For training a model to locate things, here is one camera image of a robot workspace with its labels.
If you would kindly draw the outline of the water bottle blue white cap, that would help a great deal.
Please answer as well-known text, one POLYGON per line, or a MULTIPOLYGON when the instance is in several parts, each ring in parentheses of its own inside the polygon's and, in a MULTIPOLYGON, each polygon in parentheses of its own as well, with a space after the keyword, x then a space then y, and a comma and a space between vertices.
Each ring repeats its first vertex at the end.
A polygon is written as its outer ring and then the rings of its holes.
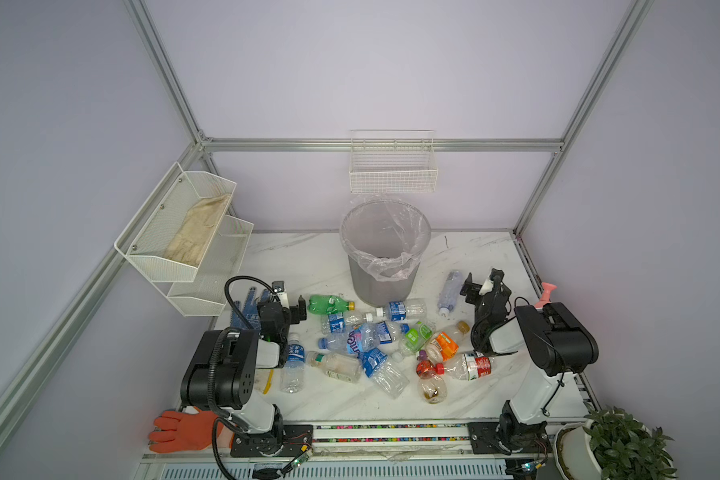
POLYGON ((297 333, 288 335, 286 362, 280 374, 280 390, 284 393, 300 392, 305 383, 306 351, 297 333))

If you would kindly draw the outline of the red label bottle red cap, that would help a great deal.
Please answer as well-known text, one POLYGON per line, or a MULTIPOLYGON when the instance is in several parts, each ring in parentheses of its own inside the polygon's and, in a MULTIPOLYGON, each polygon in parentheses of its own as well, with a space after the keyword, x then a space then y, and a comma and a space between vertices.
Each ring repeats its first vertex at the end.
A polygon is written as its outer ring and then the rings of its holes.
POLYGON ((444 363, 436 364, 435 372, 457 380, 474 381, 491 375, 493 364, 489 357, 479 352, 468 351, 456 354, 444 363))

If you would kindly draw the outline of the clear bottle green cap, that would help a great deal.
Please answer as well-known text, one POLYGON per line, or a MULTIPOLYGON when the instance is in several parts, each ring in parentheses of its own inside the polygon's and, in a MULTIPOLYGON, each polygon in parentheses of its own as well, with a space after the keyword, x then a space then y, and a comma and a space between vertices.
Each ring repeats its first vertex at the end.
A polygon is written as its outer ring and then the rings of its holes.
POLYGON ((307 364, 317 368, 329 378, 347 383, 358 383, 362 376, 362 366, 355 357, 336 353, 306 352, 307 364))

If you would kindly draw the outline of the blue tinted bottle blue cap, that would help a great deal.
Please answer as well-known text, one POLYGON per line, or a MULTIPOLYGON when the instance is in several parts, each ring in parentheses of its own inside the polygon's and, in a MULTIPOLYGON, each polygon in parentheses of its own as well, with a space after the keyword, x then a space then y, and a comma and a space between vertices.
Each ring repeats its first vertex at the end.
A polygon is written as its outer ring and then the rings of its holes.
POLYGON ((375 326, 370 323, 362 324, 349 331, 331 333, 317 341, 317 346, 321 350, 348 356, 357 356, 368 352, 378 345, 379 338, 375 326))

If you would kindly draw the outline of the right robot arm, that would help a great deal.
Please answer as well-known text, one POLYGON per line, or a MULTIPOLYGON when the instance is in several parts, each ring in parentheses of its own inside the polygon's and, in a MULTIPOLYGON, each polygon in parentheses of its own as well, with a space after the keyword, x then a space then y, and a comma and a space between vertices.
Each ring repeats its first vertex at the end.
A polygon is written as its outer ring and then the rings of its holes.
POLYGON ((474 307, 470 342, 475 352, 498 358, 524 349, 532 362, 519 390, 502 407, 494 431, 476 435, 491 449, 513 454, 545 435, 557 394, 570 377, 597 361, 599 349, 573 313, 551 300, 556 285, 544 282, 538 302, 512 308, 503 279, 498 269, 481 284, 468 276, 460 295, 474 307))

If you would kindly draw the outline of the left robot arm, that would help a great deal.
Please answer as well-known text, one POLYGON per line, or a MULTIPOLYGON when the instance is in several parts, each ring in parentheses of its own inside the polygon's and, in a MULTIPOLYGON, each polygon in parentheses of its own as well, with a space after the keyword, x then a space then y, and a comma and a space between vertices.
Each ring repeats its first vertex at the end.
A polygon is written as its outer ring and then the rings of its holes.
POLYGON ((234 305, 230 287, 236 281, 262 286, 267 294, 256 304, 260 327, 206 332, 190 361, 180 387, 184 406, 209 411, 232 434, 233 458, 295 457, 312 446, 313 426, 289 424, 280 408, 254 388, 259 370, 282 369, 289 357, 290 329, 307 319, 300 297, 291 306, 287 293, 247 275, 226 280, 223 294, 234 305))

